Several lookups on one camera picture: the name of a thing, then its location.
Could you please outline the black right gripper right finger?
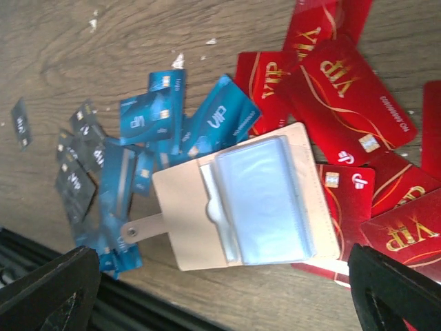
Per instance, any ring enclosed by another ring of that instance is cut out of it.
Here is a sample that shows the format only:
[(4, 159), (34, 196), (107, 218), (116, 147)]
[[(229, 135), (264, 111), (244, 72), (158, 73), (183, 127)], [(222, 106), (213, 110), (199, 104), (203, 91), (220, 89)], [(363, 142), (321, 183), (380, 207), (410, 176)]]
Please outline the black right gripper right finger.
[(440, 329), (440, 284), (369, 247), (348, 260), (353, 305), (363, 330)]

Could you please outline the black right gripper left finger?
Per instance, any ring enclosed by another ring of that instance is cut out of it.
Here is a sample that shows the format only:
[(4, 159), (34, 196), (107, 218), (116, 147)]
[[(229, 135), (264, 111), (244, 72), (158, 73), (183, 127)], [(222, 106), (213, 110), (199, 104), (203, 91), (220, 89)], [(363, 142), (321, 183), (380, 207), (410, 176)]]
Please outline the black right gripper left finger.
[(75, 248), (1, 289), (1, 329), (86, 330), (100, 281), (97, 253)]

